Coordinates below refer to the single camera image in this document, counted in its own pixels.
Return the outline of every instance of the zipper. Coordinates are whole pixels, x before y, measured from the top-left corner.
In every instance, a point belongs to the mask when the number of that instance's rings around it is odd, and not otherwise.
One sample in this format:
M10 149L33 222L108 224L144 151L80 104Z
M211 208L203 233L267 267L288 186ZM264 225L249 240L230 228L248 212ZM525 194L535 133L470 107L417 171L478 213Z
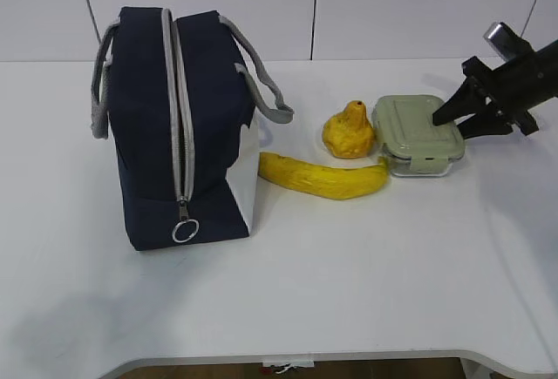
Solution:
M200 228L199 222L190 218L187 209L194 191L194 129L178 27L169 9L163 9L161 21L170 106L174 194L179 205L179 221L172 236L175 242L184 243L190 241ZM186 239L179 240L176 237L178 229L186 224L192 224L193 231Z

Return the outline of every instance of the pear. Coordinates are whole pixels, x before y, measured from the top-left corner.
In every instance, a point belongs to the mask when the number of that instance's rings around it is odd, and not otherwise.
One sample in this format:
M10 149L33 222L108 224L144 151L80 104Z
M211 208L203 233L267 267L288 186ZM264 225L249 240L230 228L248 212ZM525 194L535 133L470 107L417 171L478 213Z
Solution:
M374 130L366 117L366 106L353 100L323 126L322 140L331 154L340 159L366 157L374 143Z

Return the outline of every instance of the zipper pull ring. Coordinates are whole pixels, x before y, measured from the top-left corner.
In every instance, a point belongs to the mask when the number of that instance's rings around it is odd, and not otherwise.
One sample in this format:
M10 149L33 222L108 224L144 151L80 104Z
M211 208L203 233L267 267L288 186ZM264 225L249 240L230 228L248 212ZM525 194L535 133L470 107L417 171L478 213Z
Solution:
M200 222L198 222L198 220L194 220L190 218L190 214L188 213L188 208L187 208L187 204L188 201L186 200L185 197L180 196L180 198L178 199L178 205L179 205L179 222L178 224L176 224L174 226L173 229L173 241L177 242L179 244L183 244L185 242L190 241L193 237L195 237L195 235L198 233L198 230L200 229ZM187 224L191 225L191 230L192 233L188 235L188 237L186 237L184 240L179 240L176 237L176 234L178 233L178 230L180 227L185 226Z

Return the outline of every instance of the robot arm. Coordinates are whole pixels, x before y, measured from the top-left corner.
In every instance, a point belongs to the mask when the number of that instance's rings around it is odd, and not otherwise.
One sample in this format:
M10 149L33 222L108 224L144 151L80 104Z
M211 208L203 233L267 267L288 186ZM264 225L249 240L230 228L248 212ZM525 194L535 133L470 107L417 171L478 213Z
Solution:
M472 114L458 125L464 139L506 135L513 124L524 135L538 131L528 110L558 96L558 40L535 52L504 23L493 24L484 38L506 63L491 70L477 57L467 59L465 81L432 115L434 125Z

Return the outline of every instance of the floor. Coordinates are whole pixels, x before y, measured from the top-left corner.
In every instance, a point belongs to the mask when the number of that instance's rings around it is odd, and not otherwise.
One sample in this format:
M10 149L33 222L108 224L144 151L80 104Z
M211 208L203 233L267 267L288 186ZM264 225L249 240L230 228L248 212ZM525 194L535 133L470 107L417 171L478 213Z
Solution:
M120 379L263 379L261 364L166 366L135 369ZM313 369L282 375L285 379L465 379L459 359L408 359L318 362ZM494 375L493 379L505 379Z

